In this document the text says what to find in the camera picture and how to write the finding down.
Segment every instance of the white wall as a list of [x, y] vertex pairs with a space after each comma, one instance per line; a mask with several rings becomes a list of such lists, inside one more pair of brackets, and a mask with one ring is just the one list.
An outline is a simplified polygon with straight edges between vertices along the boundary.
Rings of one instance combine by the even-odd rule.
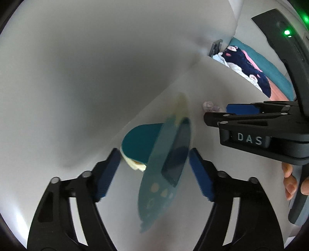
[[308, 33], [304, 24], [291, 13], [293, 10], [288, 10], [279, 2], [280, 1], [276, 0], [245, 0], [238, 20], [235, 38], [262, 54], [267, 60], [272, 62], [283, 75], [285, 75], [287, 70], [284, 64], [281, 62], [275, 51], [269, 46], [265, 35], [251, 19], [256, 15], [276, 8], [291, 22], [300, 37], [304, 37], [305, 33]]
[[236, 21], [238, 21], [240, 14], [241, 14], [244, 0], [229, 0], [229, 2], [233, 9], [235, 19]]

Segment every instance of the finger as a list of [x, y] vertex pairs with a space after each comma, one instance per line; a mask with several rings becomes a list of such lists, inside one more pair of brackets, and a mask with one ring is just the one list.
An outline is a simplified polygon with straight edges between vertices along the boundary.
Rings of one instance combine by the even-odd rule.
[[300, 191], [302, 192], [303, 195], [309, 195], [309, 177], [306, 178], [302, 183]]
[[282, 170], [283, 170], [283, 173], [284, 173], [284, 177], [285, 178], [290, 177], [292, 172], [293, 172], [293, 166], [291, 164], [287, 164], [287, 163], [282, 162], [281, 167], [282, 167]]
[[291, 199], [293, 198], [293, 195], [290, 194], [290, 193], [288, 192], [287, 189], [285, 189], [285, 191], [286, 191], [286, 198], [287, 198], [288, 200], [291, 200]]
[[291, 175], [287, 178], [283, 179], [283, 184], [286, 190], [291, 194], [294, 195], [294, 193], [297, 190], [297, 180]]

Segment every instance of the teal lid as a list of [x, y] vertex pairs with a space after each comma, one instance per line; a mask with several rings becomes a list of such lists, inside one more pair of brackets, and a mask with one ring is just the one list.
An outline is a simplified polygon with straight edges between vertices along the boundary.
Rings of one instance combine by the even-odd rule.
[[121, 146], [125, 156], [147, 165], [162, 125], [162, 123], [139, 125], [129, 131]]

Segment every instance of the cartoon print pillow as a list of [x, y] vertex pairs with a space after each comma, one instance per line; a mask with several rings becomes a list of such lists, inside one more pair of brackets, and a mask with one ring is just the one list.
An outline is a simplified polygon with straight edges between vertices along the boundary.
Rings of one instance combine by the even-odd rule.
[[228, 46], [222, 57], [226, 62], [238, 65], [242, 72], [246, 74], [250, 79], [256, 82], [262, 89], [262, 92], [267, 96], [271, 96], [271, 89], [267, 77], [263, 72], [258, 71], [254, 66], [247, 60], [245, 53], [237, 46]]

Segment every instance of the white cloth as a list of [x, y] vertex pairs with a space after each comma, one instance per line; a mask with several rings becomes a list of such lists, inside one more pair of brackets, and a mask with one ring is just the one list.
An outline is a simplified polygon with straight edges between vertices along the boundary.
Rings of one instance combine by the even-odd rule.
[[249, 78], [246, 74], [244, 74], [242, 69], [238, 65], [226, 62], [225, 59], [222, 57], [222, 54], [223, 53], [220, 52], [219, 54], [214, 55], [213, 59], [220, 62], [221, 64], [224, 64], [226, 67], [231, 68], [233, 71], [237, 72], [239, 75], [241, 75], [243, 78], [248, 80], [251, 84], [253, 84], [256, 88], [262, 91], [261, 87], [258, 85], [257, 82], [255, 82], [254, 80]]

